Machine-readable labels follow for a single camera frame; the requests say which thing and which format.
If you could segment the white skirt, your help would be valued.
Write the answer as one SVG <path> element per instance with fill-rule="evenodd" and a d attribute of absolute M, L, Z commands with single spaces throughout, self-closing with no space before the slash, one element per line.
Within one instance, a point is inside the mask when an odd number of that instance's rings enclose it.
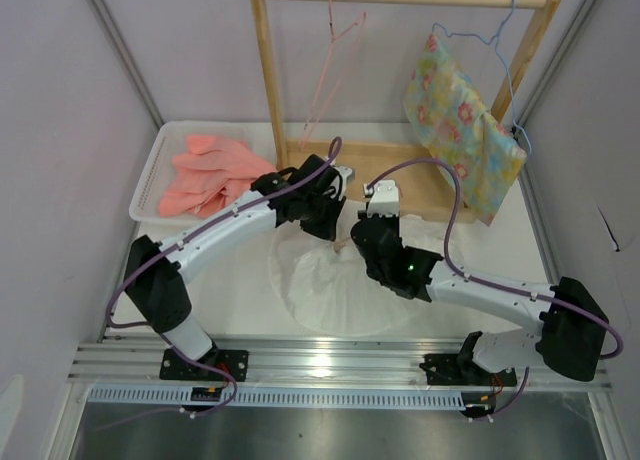
<path fill-rule="evenodd" d="M 269 276 L 274 292 L 300 325 L 332 336 L 389 331 L 417 317 L 423 302 L 408 300 L 370 279 L 350 231 L 362 206 L 349 201 L 337 222 L 337 239 L 325 241 L 297 224 L 279 227 L 271 241 Z M 348 239 L 339 252 L 335 241 Z"/>

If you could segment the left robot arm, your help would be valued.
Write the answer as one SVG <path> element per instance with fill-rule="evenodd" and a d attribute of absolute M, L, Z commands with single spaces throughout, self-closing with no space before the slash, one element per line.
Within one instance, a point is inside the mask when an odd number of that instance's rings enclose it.
<path fill-rule="evenodd" d="M 183 354 L 182 368 L 197 380 L 216 370 L 215 344 L 192 313 L 188 284 L 211 262 L 245 241 L 296 223 L 307 234 L 333 241 L 354 172 L 311 155 L 301 167 L 256 179 L 230 206 L 162 241 L 136 239 L 124 292 L 148 326 Z"/>

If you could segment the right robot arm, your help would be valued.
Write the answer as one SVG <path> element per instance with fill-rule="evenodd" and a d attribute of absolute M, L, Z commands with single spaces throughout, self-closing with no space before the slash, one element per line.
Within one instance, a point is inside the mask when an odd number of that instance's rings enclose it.
<path fill-rule="evenodd" d="M 396 217 L 359 212 L 350 236 L 367 276 L 397 296 L 463 306 L 515 324 L 497 334 L 468 334 L 448 375 L 453 383 L 485 385 L 494 374 L 538 366 L 575 381 L 594 379 L 608 319 L 579 281 L 518 285 L 454 270 L 441 254 L 404 244 Z"/>

